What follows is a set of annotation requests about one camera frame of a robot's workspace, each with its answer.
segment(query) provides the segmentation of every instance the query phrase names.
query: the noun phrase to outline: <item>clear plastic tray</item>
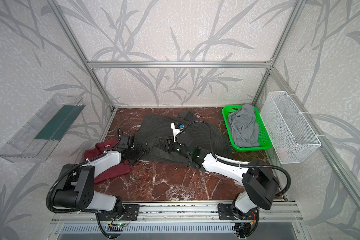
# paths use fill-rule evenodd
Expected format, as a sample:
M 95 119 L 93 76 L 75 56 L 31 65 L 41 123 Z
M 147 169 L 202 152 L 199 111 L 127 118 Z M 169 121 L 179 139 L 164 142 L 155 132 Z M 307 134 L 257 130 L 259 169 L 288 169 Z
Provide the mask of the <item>clear plastic tray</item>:
M 82 111 L 81 99 L 55 94 L 0 149 L 0 157 L 11 162 L 45 162 Z

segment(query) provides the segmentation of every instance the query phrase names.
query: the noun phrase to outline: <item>green plastic basket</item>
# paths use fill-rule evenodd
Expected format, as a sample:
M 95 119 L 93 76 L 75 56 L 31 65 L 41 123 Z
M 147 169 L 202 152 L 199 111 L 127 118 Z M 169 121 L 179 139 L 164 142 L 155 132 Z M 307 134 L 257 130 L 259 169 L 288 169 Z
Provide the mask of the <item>green plastic basket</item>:
M 254 112 L 255 112 L 255 115 L 256 115 L 256 121 L 255 122 L 257 122 L 259 124 L 259 144 L 260 144 L 260 146 L 259 147 L 241 148 L 241 147 L 236 146 L 233 143 L 232 136 L 231 136 L 231 131 L 230 131 L 230 128 L 228 126 L 228 115 L 235 112 L 237 109 L 241 108 L 242 106 L 243 105 L 226 106 L 222 110 L 225 125 L 226 125 L 227 130 L 228 130 L 229 140 L 231 141 L 233 149 L 235 151 L 237 151 L 237 152 L 250 152 L 250 151 L 260 151 L 260 150 L 271 148 L 272 147 L 271 139 L 269 138 L 269 135 L 267 133 L 267 130 L 265 129 L 263 120 L 261 119 L 260 113 L 257 110 L 257 108 L 254 108 Z

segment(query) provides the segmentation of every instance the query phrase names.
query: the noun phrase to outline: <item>gray wall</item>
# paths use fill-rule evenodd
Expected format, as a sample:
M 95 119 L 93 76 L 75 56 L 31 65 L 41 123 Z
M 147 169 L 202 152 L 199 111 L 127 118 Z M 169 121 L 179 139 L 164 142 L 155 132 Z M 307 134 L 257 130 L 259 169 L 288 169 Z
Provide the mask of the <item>gray wall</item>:
M 267 61 L 295 0 L 58 0 L 92 61 Z M 99 69 L 116 106 L 249 103 L 264 69 Z
M 276 68 L 360 182 L 360 1 L 308 2 Z M 319 150 L 283 167 L 313 239 L 360 239 L 360 211 Z
M 0 1 L 0 147 L 55 94 L 86 107 L 44 163 L 0 158 L 0 240 L 40 239 L 45 207 L 61 167 L 98 141 L 110 111 L 44 1 Z

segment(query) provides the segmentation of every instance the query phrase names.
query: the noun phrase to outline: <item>dark red cloth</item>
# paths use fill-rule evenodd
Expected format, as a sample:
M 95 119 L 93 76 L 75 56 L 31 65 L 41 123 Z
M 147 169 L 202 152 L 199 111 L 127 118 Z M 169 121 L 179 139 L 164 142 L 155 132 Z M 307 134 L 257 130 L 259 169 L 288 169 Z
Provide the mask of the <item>dark red cloth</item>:
M 84 161 L 88 158 L 88 159 L 92 159 L 94 157 L 97 157 L 100 155 L 100 152 L 97 148 L 95 149 L 90 149 L 90 150 L 86 150 L 84 152 Z
M 95 184 L 107 179 L 120 177 L 122 175 L 128 174 L 132 169 L 134 169 L 134 166 L 129 165 L 128 161 L 125 161 L 124 163 L 119 163 L 118 165 L 113 166 L 98 175 L 95 178 Z
M 96 156 L 99 156 L 102 154 L 105 150 L 108 150 L 112 148 L 116 143 L 118 142 L 118 139 L 114 140 L 108 140 L 105 142 L 99 142 L 95 145 L 94 149 L 86 150 L 84 152 L 84 161 L 88 158 L 94 158 Z M 119 163 L 116 166 L 110 167 L 106 171 L 102 172 L 100 175 L 98 175 L 95 178 L 95 184 L 99 183 L 101 181 L 119 177 L 125 174 L 128 174 L 132 169 L 134 169 L 134 166 L 129 165 L 128 161 L 124 161 L 124 163 Z
M 113 146 L 115 146 L 115 144 L 119 141 L 119 139 L 111 139 L 105 142 L 99 142 L 95 145 L 95 148 L 97 148 L 101 153 L 103 153 L 105 150 L 108 150 L 110 148 L 112 148 Z

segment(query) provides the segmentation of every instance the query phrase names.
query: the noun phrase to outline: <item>gray garment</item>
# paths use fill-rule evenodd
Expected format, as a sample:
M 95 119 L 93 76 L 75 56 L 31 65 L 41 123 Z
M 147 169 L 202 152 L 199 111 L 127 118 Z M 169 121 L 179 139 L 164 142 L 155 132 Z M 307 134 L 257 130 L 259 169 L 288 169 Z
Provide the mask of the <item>gray garment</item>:
M 250 104 L 245 104 L 228 116 L 232 140 L 236 146 L 259 147 L 259 124 Z

